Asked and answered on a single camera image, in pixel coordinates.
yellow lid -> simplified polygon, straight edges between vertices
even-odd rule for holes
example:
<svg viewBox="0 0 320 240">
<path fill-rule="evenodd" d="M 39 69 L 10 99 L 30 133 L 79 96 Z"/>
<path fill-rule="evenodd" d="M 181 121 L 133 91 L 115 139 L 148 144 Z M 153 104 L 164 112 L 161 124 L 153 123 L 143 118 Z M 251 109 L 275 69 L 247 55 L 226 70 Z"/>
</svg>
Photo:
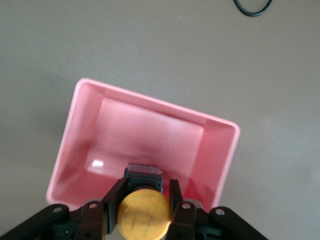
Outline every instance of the yellow lid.
<svg viewBox="0 0 320 240">
<path fill-rule="evenodd" d="M 171 223 L 168 200 L 156 190 L 140 189 L 121 202 L 117 226 L 127 240 L 160 240 Z"/>
</svg>

screw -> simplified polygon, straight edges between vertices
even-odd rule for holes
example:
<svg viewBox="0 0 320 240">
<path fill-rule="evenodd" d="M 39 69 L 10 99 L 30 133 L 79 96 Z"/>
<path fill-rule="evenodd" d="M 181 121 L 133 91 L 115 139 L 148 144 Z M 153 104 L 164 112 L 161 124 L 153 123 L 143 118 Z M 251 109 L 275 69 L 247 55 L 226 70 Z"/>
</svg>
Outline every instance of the screw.
<svg viewBox="0 0 320 240">
<path fill-rule="evenodd" d="M 224 216 L 226 214 L 221 208 L 216 209 L 215 213 L 219 216 Z"/>
<path fill-rule="evenodd" d="M 190 209 L 191 206 L 190 206 L 189 203 L 185 202 L 185 203 L 182 204 L 182 208 L 183 208 L 183 209 Z"/>
</svg>

gray floor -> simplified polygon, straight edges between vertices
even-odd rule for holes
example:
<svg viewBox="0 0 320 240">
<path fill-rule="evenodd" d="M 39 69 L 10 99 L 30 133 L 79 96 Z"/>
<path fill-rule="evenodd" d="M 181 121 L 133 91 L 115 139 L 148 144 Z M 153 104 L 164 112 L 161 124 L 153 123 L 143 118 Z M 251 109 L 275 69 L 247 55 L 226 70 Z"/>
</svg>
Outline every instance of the gray floor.
<svg viewBox="0 0 320 240">
<path fill-rule="evenodd" d="M 318 0 L 275 0 L 257 18 L 232 0 L 1 1 L 0 235 L 47 205 L 74 87 L 89 77 L 239 124 L 221 205 L 269 239 L 318 239 L 319 11 Z"/>
</svg>

pink container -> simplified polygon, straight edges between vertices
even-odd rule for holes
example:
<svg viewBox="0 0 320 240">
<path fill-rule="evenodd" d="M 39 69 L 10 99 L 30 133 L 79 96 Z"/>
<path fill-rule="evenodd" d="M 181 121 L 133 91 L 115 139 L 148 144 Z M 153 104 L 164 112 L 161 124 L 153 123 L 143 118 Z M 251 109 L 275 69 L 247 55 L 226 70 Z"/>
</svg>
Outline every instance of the pink container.
<svg viewBox="0 0 320 240">
<path fill-rule="evenodd" d="M 228 120 L 91 79 L 75 87 L 46 199 L 74 210 L 102 198 L 128 163 L 158 166 L 163 193 L 219 204 L 240 134 Z"/>
</svg>

black cable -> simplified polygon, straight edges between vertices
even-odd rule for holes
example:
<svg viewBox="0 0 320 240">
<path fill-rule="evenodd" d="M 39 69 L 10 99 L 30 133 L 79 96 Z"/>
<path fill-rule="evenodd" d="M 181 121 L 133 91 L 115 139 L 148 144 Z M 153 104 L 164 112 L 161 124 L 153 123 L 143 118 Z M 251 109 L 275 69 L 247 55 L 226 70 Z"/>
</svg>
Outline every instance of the black cable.
<svg viewBox="0 0 320 240">
<path fill-rule="evenodd" d="M 265 12 L 265 10 L 269 7 L 269 5 L 271 4 L 272 0 L 269 0 L 266 5 L 264 6 L 264 8 L 262 8 L 260 11 L 257 12 L 251 12 L 251 11 L 247 11 L 238 0 L 233 0 L 236 7 L 240 10 L 240 12 L 242 12 L 244 15 L 248 16 L 248 17 L 257 17 L 261 14 L 263 14 Z"/>
</svg>

